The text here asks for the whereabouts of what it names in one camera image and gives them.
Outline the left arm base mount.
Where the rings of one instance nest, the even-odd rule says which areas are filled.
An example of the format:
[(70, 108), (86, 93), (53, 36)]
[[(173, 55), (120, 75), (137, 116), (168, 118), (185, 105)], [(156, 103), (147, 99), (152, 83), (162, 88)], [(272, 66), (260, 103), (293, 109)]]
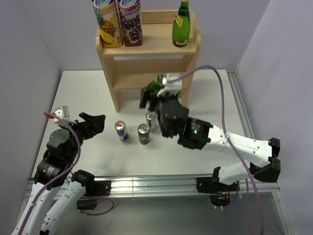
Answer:
[(111, 191), (112, 182), (109, 180), (95, 181), (83, 197), (88, 199), (79, 199), (76, 202), (76, 207), (81, 211), (94, 210), (99, 204), (100, 200), (105, 200)]

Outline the small round green bottle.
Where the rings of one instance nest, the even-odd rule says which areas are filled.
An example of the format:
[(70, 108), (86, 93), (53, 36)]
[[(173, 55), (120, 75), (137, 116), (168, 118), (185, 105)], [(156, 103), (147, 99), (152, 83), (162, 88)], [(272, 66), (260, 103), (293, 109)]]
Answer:
[(150, 82), (145, 89), (148, 91), (159, 91), (161, 88), (163, 88), (162, 81), (165, 78), (163, 74), (158, 74), (152, 82)]

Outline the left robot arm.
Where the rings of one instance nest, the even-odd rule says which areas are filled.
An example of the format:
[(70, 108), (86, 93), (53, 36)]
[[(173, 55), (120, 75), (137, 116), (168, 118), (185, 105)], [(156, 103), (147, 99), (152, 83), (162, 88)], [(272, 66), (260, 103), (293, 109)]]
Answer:
[(60, 129), (49, 137), (43, 160), (38, 164), (31, 195), (25, 210), (12, 232), (14, 235), (37, 235), (54, 196), (66, 177), (78, 163), (81, 146), (104, 131), (105, 115), (91, 116), (80, 113), (82, 122), (70, 122), (56, 113), (45, 112), (47, 119), (58, 123)]

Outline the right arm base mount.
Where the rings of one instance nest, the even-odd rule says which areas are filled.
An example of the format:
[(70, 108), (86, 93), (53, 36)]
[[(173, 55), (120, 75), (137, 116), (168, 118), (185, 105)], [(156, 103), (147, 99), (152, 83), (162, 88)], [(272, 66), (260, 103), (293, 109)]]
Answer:
[(235, 195), (239, 191), (239, 182), (231, 185), (224, 185), (219, 182), (213, 183), (212, 177), (197, 177), (197, 191), (198, 193), (209, 194), (210, 202), (216, 207), (225, 207), (231, 203), (231, 192)]

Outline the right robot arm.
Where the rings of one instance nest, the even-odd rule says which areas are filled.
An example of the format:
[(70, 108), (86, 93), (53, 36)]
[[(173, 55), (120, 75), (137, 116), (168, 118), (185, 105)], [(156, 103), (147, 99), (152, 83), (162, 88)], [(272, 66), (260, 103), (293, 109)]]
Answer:
[(215, 190), (224, 190), (244, 179), (277, 182), (281, 172), (279, 139), (250, 139), (189, 117), (189, 109), (181, 105), (177, 94), (165, 92), (158, 95), (149, 87), (141, 89), (139, 107), (156, 112), (163, 137), (177, 136), (178, 144), (185, 148), (222, 152), (239, 158), (237, 164), (214, 168), (211, 183)]

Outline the tall green glass bottle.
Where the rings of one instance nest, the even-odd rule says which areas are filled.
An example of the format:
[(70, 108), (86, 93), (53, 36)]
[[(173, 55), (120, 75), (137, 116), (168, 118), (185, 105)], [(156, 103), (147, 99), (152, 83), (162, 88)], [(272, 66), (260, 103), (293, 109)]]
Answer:
[(173, 22), (172, 43), (176, 47), (187, 45), (191, 29), (189, 1), (182, 0)]

